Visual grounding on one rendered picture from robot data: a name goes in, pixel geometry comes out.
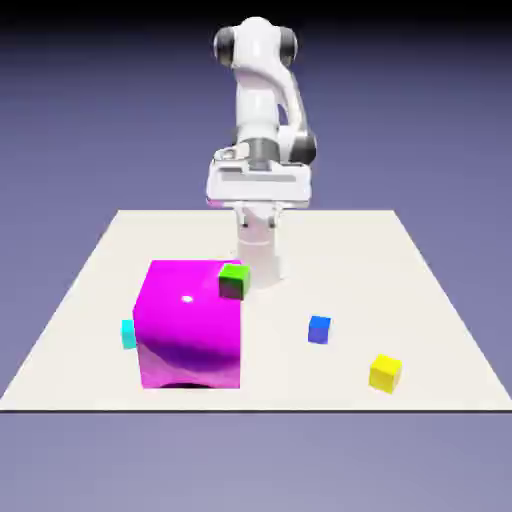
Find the small blue cube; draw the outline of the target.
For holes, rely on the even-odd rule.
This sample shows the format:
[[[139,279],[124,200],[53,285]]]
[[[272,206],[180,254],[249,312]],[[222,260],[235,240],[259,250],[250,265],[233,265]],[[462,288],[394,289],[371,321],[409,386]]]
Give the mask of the small blue cube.
[[[331,318],[312,315],[308,325],[308,341],[315,344],[327,344]]]

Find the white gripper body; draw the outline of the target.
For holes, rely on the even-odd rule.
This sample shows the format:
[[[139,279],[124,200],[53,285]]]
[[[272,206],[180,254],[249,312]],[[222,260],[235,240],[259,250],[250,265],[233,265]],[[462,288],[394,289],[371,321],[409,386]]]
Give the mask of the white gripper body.
[[[312,173],[307,165],[270,162],[270,169],[249,168],[247,160],[212,161],[206,183],[210,205],[232,207],[240,203],[278,203],[305,207],[312,197]]]

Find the small cyan cube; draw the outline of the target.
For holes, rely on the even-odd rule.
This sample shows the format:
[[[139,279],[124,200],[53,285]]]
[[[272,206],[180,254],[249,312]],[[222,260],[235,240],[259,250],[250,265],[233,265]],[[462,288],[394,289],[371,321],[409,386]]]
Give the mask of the small cyan cube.
[[[121,321],[120,333],[122,346],[124,349],[130,350],[137,346],[135,325],[132,319],[123,319]]]

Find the large magenta box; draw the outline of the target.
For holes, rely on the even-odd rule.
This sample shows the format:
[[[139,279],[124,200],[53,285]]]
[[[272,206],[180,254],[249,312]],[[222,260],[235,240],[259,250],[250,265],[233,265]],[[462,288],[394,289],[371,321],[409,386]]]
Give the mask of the large magenta box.
[[[219,295],[224,260],[154,260],[133,308],[146,389],[238,389],[241,302]]]

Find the small yellow cube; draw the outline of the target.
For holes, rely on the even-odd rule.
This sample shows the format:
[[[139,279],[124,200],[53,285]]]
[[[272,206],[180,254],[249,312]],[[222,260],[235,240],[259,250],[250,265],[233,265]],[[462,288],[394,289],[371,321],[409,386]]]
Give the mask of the small yellow cube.
[[[401,360],[385,354],[378,354],[370,365],[369,385],[379,391],[392,394],[402,373]]]

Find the small green cube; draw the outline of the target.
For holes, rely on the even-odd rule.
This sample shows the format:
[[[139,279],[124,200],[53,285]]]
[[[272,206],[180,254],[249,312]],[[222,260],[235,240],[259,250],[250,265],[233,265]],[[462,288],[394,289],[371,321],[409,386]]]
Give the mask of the small green cube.
[[[242,301],[250,286],[250,267],[241,263],[225,263],[218,274],[219,295]]]

